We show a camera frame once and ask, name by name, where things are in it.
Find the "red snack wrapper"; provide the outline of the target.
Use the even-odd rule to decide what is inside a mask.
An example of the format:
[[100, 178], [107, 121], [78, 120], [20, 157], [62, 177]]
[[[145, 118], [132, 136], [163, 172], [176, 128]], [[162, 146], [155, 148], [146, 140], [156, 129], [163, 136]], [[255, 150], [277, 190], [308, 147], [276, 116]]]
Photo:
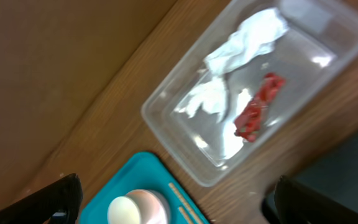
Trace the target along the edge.
[[261, 129], [263, 117], [286, 80], [276, 73], [267, 73], [258, 92], [248, 102], [242, 113], [234, 120], [234, 135], [247, 142], [254, 142]]

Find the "pink small bowl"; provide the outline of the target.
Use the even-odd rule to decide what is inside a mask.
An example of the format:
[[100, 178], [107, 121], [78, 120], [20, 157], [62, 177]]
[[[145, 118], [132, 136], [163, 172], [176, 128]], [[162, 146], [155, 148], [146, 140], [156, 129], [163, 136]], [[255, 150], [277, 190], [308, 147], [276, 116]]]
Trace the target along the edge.
[[169, 224], [170, 208], [162, 194], [154, 190], [137, 189], [126, 194], [137, 205], [141, 224]]

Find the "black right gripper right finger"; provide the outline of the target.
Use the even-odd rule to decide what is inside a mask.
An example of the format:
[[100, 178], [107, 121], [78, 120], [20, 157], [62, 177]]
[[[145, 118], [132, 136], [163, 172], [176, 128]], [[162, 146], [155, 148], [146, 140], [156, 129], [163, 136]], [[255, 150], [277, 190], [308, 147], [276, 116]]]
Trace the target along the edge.
[[307, 186], [281, 176], [274, 202], [280, 223], [358, 224], [358, 213]]

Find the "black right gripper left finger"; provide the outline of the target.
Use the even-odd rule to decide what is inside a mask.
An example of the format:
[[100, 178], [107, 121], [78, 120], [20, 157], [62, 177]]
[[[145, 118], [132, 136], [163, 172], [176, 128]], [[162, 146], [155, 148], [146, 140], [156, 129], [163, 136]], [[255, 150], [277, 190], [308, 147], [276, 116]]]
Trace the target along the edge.
[[80, 178], [72, 173], [0, 210], [0, 224], [75, 224], [82, 200]]

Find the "white napkin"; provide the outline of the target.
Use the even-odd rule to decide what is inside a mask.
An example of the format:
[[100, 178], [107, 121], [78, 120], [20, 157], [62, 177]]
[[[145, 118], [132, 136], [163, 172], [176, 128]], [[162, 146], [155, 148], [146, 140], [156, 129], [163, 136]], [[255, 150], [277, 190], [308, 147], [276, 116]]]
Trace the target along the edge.
[[180, 103], [175, 111], [192, 118], [202, 109], [208, 114], [216, 114], [217, 122], [222, 121], [229, 107], [225, 75], [259, 55], [273, 52], [275, 41], [288, 30], [287, 21], [276, 7], [259, 11], [241, 22], [225, 43], [203, 59], [203, 71], [210, 81], [194, 86], [186, 95], [185, 102]]

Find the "pale green cup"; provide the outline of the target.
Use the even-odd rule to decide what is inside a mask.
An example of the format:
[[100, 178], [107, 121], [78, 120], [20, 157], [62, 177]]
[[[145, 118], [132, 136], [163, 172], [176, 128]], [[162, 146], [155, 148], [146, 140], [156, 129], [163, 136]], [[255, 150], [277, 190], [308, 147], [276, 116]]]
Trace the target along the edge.
[[109, 224], [140, 224], [140, 210], [136, 203], [129, 197], [115, 198], [108, 207]]

